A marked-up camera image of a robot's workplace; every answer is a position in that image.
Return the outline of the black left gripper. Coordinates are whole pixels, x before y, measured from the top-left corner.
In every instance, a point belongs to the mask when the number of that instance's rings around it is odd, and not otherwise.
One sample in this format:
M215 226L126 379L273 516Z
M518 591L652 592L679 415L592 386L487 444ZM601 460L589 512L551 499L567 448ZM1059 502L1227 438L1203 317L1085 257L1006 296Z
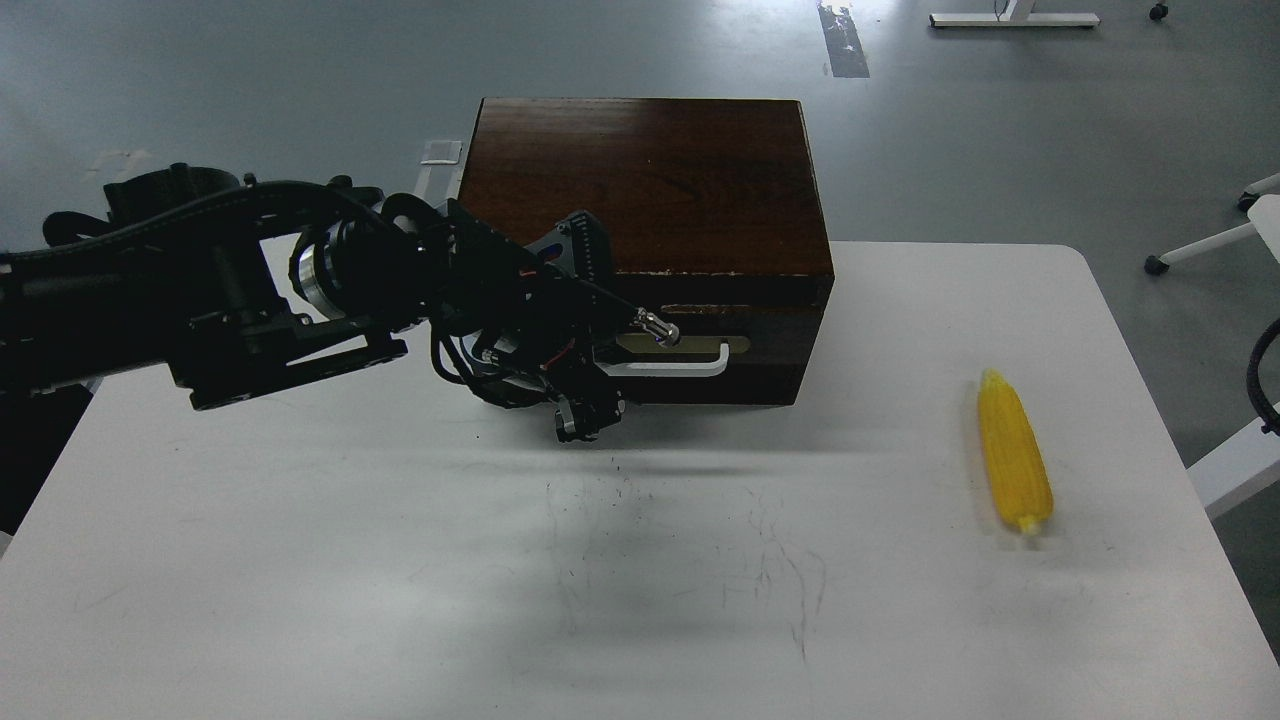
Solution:
M589 211L524 246L454 200L404 195L399 209L413 242L404 288L431 328L436 374L494 406L556 406L562 443L621 421L622 391L602 364L625 325L681 342L675 323L618 296L611 234Z

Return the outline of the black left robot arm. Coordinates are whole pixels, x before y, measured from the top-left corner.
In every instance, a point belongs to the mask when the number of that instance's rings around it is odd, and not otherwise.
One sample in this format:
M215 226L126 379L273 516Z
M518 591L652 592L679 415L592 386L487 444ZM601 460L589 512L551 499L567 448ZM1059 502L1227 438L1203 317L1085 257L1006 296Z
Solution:
M104 192L106 218L54 213L45 249L3 255L6 397L164 364L207 410L389 363L428 324L443 380L503 409L549 404L561 441L591 441L625 409L618 336L681 341L614 292L588 211L522 246L454 199L347 176L175 164Z

